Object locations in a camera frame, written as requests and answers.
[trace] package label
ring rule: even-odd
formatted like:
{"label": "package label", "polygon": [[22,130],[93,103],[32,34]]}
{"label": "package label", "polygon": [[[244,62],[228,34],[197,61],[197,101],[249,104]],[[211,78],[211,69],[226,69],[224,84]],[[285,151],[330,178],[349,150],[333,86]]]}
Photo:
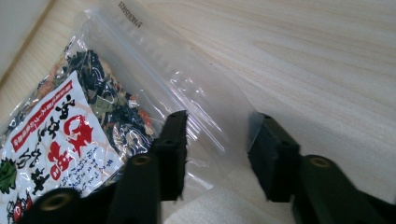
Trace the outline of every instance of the package label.
{"label": "package label", "polygon": [[87,196],[123,165],[86,102],[77,72],[45,96],[0,149],[0,223],[56,188]]}

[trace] table surface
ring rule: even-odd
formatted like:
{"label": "table surface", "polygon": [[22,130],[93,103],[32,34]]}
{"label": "table surface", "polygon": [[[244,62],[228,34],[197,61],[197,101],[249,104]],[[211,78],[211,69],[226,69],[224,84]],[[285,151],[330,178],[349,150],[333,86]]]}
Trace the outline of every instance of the table surface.
{"label": "table surface", "polygon": [[[55,1],[0,83],[0,120],[62,52],[77,12],[95,0]],[[139,0],[209,61],[234,71],[254,107],[303,154],[336,161],[358,189],[396,196],[396,1]],[[167,223],[293,223],[268,203],[248,163]]]}

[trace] snack package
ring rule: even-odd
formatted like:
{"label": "snack package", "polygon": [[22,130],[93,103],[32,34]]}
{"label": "snack package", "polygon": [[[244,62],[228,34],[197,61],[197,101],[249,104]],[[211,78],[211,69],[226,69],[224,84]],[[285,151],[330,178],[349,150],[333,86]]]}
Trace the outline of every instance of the snack package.
{"label": "snack package", "polygon": [[103,1],[76,16],[59,61],[0,127],[0,223],[13,223],[47,191],[86,196],[122,178],[166,117],[187,110],[183,202],[246,157],[261,117],[187,41],[135,1]]}

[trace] wooden table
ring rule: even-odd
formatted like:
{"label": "wooden table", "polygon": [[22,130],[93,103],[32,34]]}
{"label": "wooden table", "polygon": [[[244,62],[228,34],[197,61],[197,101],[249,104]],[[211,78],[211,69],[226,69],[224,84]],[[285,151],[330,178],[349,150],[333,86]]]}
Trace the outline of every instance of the wooden table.
{"label": "wooden table", "polygon": [[[0,86],[0,119],[62,52],[75,14],[55,1]],[[387,202],[396,192],[396,1],[139,0],[227,74],[302,145]],[[292,223],[265,201],[248,163],[167,223]]]}

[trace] seaweed snack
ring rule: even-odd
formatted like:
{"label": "seaweed snack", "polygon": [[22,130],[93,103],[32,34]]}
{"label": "seaweed snack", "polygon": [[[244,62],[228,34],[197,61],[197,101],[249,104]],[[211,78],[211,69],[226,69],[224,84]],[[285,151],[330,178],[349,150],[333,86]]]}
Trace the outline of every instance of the seaweed snack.
{"label": "seaweed snack", "polygon": [[145,153],[154,131],[93,50],[61,58],[12,118],[0,148],[0,222],[15,223],[56,188],[86,196]]}

